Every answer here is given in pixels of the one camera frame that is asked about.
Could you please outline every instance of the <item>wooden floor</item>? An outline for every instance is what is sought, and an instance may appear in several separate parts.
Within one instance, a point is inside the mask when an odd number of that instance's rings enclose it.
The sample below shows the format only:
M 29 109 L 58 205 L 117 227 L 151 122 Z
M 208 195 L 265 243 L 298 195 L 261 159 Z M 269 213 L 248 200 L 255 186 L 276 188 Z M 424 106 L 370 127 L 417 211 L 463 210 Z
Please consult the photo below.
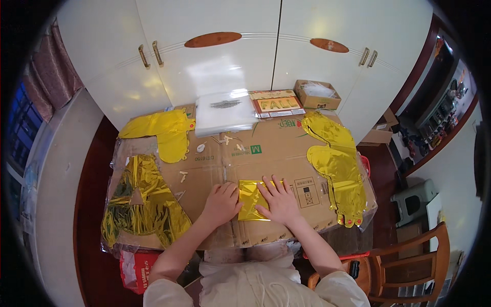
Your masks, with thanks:
M 118 131 L 104 117 L 87 153 L 77 194 L 74 226 L 74 250 L 79 283 L 86 306 L 141 306 L 142 295 L 125 289 L 119 273 L 119 261 L 100 250 L 100 225 L 107 184 L 112 174 L 112 159 Z M 397 190 L 396 167 L 385 144 L 359 147 L 371 165 L 371 180 L 379 206 L 365 232 L 356 227 L 340 227 L 323 234 L 339 255 L 353 254 L 396 243 L 396 211 L 390 196 Z M 310 263 L 296 259 L 302 283 L 313 273 Z

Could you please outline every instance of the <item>brass handle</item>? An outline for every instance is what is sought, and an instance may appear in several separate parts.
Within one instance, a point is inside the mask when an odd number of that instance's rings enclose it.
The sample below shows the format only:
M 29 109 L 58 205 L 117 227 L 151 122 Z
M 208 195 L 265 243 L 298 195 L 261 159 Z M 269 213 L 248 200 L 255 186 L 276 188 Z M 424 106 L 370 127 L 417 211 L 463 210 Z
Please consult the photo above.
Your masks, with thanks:
M 145 59 L 145 55 L 143 54 L 143 45 L 140 45 L 140 47 L 138 47 L 138 52 L 140 53 L 140 57 L 141 57 L 141 60 L 143 61 L 143 65 L 145 65 L 145 67 L 150 67 L 150 64 L 148 64 L 147 62 L 147 59 Z
M 377 50 L 373 50 L 372 58 L 370 59 L 370 63 L 368 63 L 368 66 L 367 67 L 372 67 L 373 66 L 373 63 L 375 63 L 375 60 L 377 59 L 377 56 L 378 55 L 379 55 L 379 53 L 377 52 Z
M 363 55 L 361 56 L 361 60 L 360 60 L 360 63 L 358 64 L 358 66 L 365 65 L 365 62 L 366 62 L 369 54 L 370 54 L 370 49 L 365 47 L 365 51 L 363 52 Z
M 157 63 L 159 65 L 163 65 L 164 63 L 162 62 L 162 59 L 160 57 L 159 48 L 157 48 L 157 41 L 156 40 L 154 40 L 154 42 L 152 43 L 152 47 L 153 47 L 154 52 L 155 52 L 155 57 L 157 58 Z

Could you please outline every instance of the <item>red plastic bag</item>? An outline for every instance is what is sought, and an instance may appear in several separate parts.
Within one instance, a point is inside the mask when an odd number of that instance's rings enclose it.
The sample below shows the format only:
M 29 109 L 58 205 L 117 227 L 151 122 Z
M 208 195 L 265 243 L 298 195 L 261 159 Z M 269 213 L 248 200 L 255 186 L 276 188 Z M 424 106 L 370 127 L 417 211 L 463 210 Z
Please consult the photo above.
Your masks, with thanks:
M 161 251 L 140 250 L 136 253 L 121 251 L 119 269 L 123 286 L 137 294 L 143 294 L 148 287 L 148 276 Z

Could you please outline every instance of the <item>wooden oval decoration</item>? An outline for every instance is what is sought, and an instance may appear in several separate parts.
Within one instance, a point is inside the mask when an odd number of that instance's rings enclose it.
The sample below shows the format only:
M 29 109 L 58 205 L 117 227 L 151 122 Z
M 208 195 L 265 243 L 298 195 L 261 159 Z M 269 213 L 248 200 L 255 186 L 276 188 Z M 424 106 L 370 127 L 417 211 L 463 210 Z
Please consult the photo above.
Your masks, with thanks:
M 184 44 L 188 48 L 209 47 L 236 41 L 242 34 L 236 32 L 215 32 L 197 36 Z
M 345 45 L 324 38 L 312 38 L 310 40 L 310 43 L 315 47 L 319 47 L 321 49 L 332 52 L 346 53 L 350 51 Z

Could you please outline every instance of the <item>gold foil balloon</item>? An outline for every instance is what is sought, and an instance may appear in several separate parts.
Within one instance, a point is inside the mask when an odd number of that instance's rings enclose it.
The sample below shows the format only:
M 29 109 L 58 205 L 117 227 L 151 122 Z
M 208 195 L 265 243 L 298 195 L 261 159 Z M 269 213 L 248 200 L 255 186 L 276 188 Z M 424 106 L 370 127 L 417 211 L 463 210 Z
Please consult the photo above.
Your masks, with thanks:
M 186 159 L 188 131 L 194 130 L 195 119 L 188 119 L 186 110 L 173 110 L 140 116 L 130 120 L 119 132 L 122 139 L 157 136 L 159 157 L 167 163 Z
M 330 209 L 336 210 L 337 221 L 350 228 L 363 221 L 366 195 L 356 163 L 356 146 L 350 131 L 319 112 L 309 112 L 302 128 L 326 146 L 312 146 L 307 160 L 327 179 Z
M 268 202 L 264 199 L 257 185 L 261 184 L 266 187 L 263 181 L 258 180 L 239 180 L 239 201 L 243 202 L 239 211 L 239 221 L 269 221 L 265 216 L 256 210 L 256 205 L 269 209 Z
M 131 204 L 134 193 L 140 193 L 143 204 Z M 114 195 L 104 212 L 101 233 L 109 247 L 116 243 L 119 232 L 133 235 L 155 233 L 167 248 L 191 226 L 155 164 L 154 155 L 130 158 Z

